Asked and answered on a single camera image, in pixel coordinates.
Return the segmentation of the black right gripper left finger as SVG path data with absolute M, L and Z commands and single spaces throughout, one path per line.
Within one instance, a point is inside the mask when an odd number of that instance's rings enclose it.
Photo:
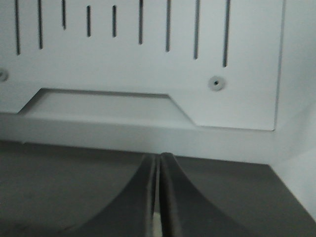
M 143 155 L 123 190 L 99 213 L 63 237 L 152 237 L 157 156 Z

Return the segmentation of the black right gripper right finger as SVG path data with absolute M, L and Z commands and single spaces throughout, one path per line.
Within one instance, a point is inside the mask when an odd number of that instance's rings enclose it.
M 159 158 L 159 205 L 165 237 L 257 236 L 210 202 L 172 153 L 162 153 Z

